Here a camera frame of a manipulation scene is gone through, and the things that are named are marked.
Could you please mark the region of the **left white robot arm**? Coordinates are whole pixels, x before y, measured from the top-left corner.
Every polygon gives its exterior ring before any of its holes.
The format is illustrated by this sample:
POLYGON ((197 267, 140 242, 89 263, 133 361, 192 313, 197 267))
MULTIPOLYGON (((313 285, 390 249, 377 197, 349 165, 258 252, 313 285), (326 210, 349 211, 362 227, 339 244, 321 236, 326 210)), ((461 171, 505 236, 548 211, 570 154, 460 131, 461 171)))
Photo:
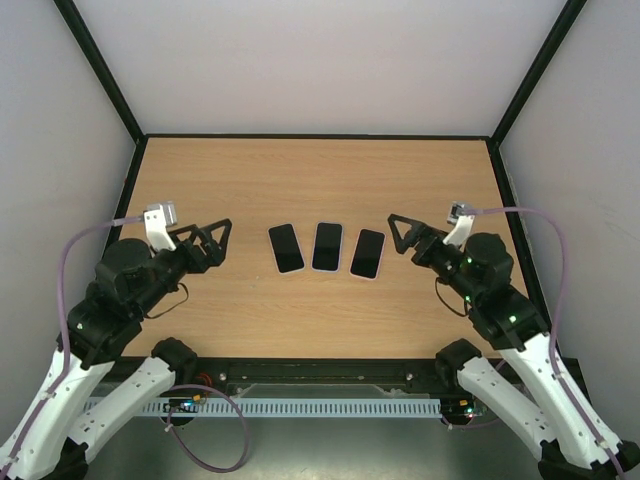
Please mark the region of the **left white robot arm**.
POLYGON ((111 371, 144 320, 188 274, 203 274, 226 257, 232 223, 224 219, 167 231, 167 221, 141 217, 152 237, 111 244, 95 266, 85 297, 62 319, 49 371, 36 397, 1 448, 4 479, 81 479, 101 447, 141 405, 180 384, 189 387, 196 353, 170 337, 99 405, 82 408, 111 371))

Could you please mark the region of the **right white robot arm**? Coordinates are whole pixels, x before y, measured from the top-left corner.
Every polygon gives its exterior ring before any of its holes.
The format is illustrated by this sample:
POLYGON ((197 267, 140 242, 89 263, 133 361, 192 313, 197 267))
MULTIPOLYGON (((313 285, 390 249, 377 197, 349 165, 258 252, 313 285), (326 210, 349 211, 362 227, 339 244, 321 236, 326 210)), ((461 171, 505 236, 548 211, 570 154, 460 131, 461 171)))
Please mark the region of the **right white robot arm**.
POLYGON ((552 331, 532 301, 511 283, 514 259, 497 234, 475 233, 475 213, 453 206, 445 232, 392 214, 396 251, 463 300, 474 329, 514 370, 518 390, 465 339, 436 355, 436 379, 484 403, 527 446, 544 479, 621 479, 639 464, 639 446, 600 418, 569 373, 552 331))

